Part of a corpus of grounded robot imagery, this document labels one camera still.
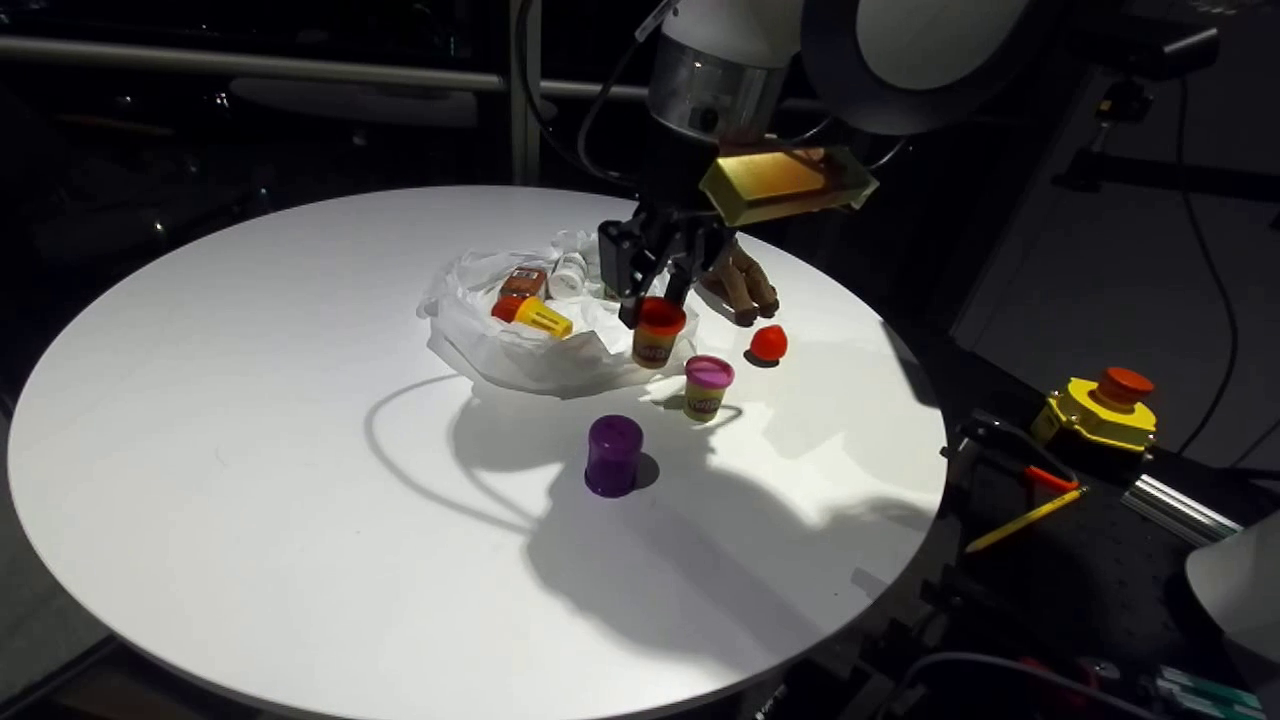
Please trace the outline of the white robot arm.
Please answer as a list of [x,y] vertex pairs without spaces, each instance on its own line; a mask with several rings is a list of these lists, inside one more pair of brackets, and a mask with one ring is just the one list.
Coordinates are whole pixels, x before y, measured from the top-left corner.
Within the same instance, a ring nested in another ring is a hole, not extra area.
[[636,319],[656,282],[684,303],[747,223],[876,193],[850,148],[771,131],[792,64],[836,125],[911,140],[988,104],[1035,33],[1035,0],[666,0],[636,208],[595,223],[620,318]]

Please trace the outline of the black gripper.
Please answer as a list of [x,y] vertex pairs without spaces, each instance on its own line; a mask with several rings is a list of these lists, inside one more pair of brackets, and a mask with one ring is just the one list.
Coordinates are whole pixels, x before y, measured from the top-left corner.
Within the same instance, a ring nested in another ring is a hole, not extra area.
[[711,160],[717,143],[679,131],[646,140],[632,223],[604,220],[595,230],[601,282],[612,302],[636,295],[636,267],[660,267],[668,262],[660,295],[684,308],[700,267],[711,267],[731,248],[731,230],[700,189]]

